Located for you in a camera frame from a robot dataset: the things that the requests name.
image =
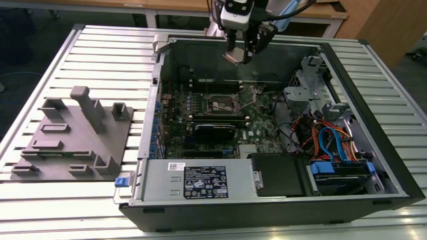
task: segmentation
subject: blue latch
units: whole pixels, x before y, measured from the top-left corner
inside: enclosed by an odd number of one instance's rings
[[[375,166],[374,166],[374,164],[369,161],[366,165],[367,165],[369,172],[370,172],[371,174],[375,173]]]
[[[335,173],[333,163],[330,161],[317,161],[310,165],[313,174],[333,174]]]
[[[116,177],[114,181],[116,188],[128,188],[130,187],[130,177]]]

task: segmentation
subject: aluminum extrusion table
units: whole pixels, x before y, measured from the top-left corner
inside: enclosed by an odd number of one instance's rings
[[[91,98],[99,98],[103,106],[120,101],[136,109],[122,173],[136,169],[156,33],[203,34],[202,31],[92,25],[76,25],[71,31],[0,144],[0,239],[425,239],[427,200],[338,225],[147,233],[119,211],[119,203],[131,197],[131,189],[115,188],[114,182],[10,182],[20,149],[28,145],[44,117],[38,110],[44,98],[66,98],[66,104],[76,105],[68,97],[75,85],[88,86]],[[278,39],[330,43],[427,194],[427,117],[371,47],[358,40],[297,36],[278,36]],[[341,96],[341,87],[337,82],[333,85]]]

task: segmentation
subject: warning label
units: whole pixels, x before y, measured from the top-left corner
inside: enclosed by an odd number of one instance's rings
[[[184,198],[229,198],[226,166],[187,166],[184,168]]]

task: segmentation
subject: metal slats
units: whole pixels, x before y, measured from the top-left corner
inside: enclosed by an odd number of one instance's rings
[[[201,31],[167,29],[142,29],[130,27],[86,26],[74,44],[66,62],[58,66],[35,107],[43,104],[43,98],[64,98],[68,105],[78,105],[70,99],[75,85],[92,88],[91,97],[100,98],[103,106],[124,102],[136,112],[132,117],[127,150],[123,156],[122,172],[136,169],[138,147],[147,108],[152,61],[152,40],[156,33],[202,35]],[[299,36],[278,36],[290,41],[326,41],[349,71],[350,77],[375,114],[382,128],[390,137],[397,151],[414,174],[414,178],[427,194],[427,127],[415,114],[414,107],[395,84],[377,66],[375,60],[357,40],[319,39]],[[338,82],[333,86],[346,102]],[[11,178],[12,164],[20,159],[24,148],[36,131],[42,111],[31,116],[32,121],[16,136],[18,141],[2,161],[0,181]],[[131,188],[116,189],[112,182],[70,183],[6,183],[0,184],[0,233],[6,239],[114,239],[132,237],[206,238],[207,234],[222,234],[222,238],[265,239],[273,234],[278,239],[297,239],[299,236],[331,239],[371,238],[373,233],[382,237],[423,239],[426,228],[414,228],[427,224],[427,200],[394,211],[382,211],[347,224],[310,225],[277,228],[225,229],[215,232],[144,233],[122,215],[118,204],[131,197]]]

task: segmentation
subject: metal bracket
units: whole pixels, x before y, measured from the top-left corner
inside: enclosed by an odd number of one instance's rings
[[[159,54],[162,53],[166,48],[168,47],[170,44],[170,35],[164,33],[158,33],[154,35],[154,40],[152,40],[152,49],[154,53]]]

